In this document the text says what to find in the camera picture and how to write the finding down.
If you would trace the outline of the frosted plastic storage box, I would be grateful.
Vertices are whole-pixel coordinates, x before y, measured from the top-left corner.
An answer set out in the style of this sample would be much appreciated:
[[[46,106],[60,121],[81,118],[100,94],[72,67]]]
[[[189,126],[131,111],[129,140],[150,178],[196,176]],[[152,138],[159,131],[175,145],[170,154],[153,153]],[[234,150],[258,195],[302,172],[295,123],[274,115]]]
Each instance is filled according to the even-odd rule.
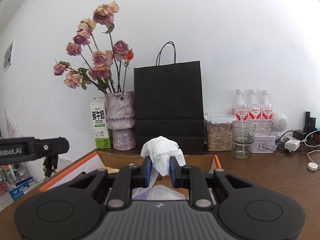
[[[163,185],[153,186],[147,195],[147,200],[151,201],[173,201],[186,200],[186,196]]]

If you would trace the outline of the white tissue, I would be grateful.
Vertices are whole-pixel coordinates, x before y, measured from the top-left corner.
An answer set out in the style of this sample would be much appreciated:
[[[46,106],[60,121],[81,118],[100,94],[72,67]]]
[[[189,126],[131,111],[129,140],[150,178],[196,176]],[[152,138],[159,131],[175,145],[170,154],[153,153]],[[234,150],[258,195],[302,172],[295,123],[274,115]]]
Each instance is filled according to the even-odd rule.
[[[179,166],[186,164],[184,154],[177,142],[160,136],[146,142],[140,155],[150,157],[153,168],[161,175],[167,176],[170,173],[170,158],[175,157]]]

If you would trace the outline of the purple knitted cloth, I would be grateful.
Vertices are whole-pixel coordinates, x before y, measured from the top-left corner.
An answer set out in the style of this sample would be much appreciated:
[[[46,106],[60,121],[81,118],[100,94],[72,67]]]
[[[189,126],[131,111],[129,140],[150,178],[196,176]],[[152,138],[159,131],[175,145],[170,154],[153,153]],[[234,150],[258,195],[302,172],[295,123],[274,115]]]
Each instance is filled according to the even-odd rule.
[[[157,200],[159,197],[159,191],[156,190],[154,187],[140,187],[132,191],[133,200]]]

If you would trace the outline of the white yellow plush hamster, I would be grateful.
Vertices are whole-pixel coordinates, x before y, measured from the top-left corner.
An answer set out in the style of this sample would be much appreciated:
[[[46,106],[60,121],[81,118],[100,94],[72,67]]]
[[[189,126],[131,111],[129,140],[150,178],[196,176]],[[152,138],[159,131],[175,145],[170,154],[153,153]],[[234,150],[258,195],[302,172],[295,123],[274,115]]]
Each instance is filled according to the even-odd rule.
[[[112,168],[112,167],[103,167],[103,169],[107,170],[109,174],[111,173],[118,173],[119,172],[119,169],[117,168]]]

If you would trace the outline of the blue white paper packages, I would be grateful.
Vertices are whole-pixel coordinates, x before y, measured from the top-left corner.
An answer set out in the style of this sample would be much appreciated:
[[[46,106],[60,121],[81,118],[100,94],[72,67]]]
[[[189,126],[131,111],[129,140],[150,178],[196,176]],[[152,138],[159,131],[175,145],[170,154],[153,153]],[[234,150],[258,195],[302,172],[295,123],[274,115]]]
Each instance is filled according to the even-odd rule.
[[[29,177],[23,181],[20,181],[17,186],[9,191],[9,194],[13,201],[18,200],[20,197],[24,195],[24,190],[31,187],[35,184],[35,180],[33,177]]]

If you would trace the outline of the purple textured vase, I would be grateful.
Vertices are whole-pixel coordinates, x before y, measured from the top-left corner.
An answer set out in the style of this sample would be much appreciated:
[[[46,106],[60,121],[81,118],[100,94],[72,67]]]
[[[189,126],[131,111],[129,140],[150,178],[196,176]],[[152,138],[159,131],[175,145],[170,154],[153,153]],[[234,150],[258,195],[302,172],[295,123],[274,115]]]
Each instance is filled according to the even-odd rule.
[[[105,95],[107,127],[112,131],[113,148],[129,151],[136,147],[134,127],[134,92],[109,93]]]

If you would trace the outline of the white printed tin box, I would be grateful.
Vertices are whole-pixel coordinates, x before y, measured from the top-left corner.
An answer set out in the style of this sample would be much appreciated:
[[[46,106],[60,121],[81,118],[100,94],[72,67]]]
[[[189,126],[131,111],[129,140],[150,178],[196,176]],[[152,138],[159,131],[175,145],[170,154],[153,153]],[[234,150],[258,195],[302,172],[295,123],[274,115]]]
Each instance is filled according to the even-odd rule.
[[[251,145],[251,153],[269,154],[277,149],[276,136],[273,133],[256,133],[253,144]]]

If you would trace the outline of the left water bottle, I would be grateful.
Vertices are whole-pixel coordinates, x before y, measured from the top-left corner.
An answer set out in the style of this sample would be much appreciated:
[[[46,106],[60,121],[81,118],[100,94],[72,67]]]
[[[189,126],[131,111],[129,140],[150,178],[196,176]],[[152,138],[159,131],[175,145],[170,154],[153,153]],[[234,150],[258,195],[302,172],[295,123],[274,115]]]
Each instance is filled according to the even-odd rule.
[[[243,89],[236,90],[235,101],[233,103],[233,114],[238,122],[246,122],[248,120],[249,110]]]

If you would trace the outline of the water bottle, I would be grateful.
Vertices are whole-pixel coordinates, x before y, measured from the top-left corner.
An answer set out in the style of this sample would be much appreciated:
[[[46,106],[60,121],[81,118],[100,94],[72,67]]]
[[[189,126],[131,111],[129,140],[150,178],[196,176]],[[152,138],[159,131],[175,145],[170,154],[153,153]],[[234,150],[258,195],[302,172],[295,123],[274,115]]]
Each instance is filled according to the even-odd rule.
[[[256,126],[256,130],[259,129],[261,119],[261,107],[257,98],[257,90],[249,90],[248,98],[248,120],[250,123]]]
[[[262,90],[261,98],[261,132],[269,133],[272,129],[273,106],[270,102],[270,94],[268,90]]]
[[[235,101],[233,103],[233,114],[238,122],[246,122],[248,120],[249,110],[243,89],[236,90]]]

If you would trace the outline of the middle water bottle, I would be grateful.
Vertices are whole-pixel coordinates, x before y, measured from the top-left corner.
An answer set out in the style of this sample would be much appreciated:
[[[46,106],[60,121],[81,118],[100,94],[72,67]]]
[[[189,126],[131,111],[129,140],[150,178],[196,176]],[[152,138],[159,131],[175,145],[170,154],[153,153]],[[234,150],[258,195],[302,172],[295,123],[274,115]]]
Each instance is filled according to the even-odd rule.
[[[259,129],[261,119],[261,107],[257,98],[257,90],[249,90],[248,98],[248,120],[250,123],[256,126],[256,130]]]

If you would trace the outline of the black power strip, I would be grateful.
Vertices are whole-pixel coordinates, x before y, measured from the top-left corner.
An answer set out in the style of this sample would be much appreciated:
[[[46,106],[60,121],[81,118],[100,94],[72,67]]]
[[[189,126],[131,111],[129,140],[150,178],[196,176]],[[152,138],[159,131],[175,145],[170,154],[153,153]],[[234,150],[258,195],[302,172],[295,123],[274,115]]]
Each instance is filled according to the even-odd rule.
[[[300,147],[295,152],[291,152],[284,148],[285,142],[290,139],[300,140]],[[276,145],[278,150],[283,152],[284,154],[301,152],[303,151],[302,147],[319,149],[319,129],[316,129],[311,133],[306,133],[299,129],[295,131],[287,131],[276,140]]]

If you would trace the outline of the white round speaker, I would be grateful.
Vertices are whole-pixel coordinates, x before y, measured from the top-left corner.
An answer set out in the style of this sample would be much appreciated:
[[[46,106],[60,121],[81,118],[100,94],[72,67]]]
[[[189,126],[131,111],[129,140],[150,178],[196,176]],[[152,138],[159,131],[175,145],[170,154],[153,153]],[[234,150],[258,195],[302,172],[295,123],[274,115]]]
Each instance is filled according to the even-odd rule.
[[[276,136],[287,129],[288,119],[285,114],[280,112],[274,113],[272,121],[272,131]]]

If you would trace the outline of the white charger plug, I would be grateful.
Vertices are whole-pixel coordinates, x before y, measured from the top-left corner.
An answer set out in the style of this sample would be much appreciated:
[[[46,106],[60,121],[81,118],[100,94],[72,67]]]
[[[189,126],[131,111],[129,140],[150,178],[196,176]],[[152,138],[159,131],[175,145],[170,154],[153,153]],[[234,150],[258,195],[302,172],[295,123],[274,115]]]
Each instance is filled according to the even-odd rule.
[[[284,148],[291,152],[295,152],[296,150],[299,149],[299,147],[300,147],[300,140],[296,140],[296,139],[290,139],[286,141],[284,144]]]

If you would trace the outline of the dried pink rose bouquet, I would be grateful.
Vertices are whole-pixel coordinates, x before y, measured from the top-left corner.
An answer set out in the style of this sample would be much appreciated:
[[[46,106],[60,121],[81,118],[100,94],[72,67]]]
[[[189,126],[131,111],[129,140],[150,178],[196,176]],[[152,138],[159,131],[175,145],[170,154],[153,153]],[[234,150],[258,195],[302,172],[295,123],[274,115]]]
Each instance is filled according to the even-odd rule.
[[[66,46],[66,53],[70,57],[79,56],[83,64],[76,68],[70,62],[56,61],[53,66],[55,76],[64,76],[65,86],[86,90],[89,85],[93,85],[104,94],[125,92],[127,70],[134,52],[125,41],[114,42],[112,39],[114,16],[118,12],[119,5],[112,1],[98,6],[91,18],[80,21],[76,34]],[[98,46],[94,37],[97,25],[106,28],[103,34],[110,39],[110,49],[102,50]]]

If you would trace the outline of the wall poster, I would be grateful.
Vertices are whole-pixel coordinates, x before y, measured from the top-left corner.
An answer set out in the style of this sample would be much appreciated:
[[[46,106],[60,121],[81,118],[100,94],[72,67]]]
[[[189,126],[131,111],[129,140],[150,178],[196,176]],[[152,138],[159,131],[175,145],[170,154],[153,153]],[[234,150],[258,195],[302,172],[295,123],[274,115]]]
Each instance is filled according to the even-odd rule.
[[[4,54],[4,62],[3,62],[3,69],[6,72],[9,67],[12,65],[12,50],[14,47],[14,40],[9,44],[8,48]]]

